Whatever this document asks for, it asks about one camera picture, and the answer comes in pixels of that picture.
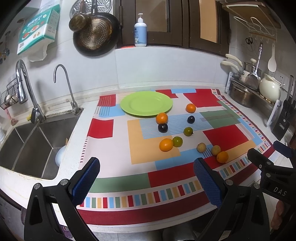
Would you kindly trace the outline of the person's right hand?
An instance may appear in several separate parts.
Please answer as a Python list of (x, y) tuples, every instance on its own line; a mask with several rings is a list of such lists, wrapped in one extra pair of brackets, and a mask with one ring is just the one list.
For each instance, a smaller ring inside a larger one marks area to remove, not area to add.
[(273, 218), (271, 220), (271, 228), (277, 230), (282, 223), (282, 216), (285, 212), (285, 204), (282, 201), (278, 201), (274, 211)]

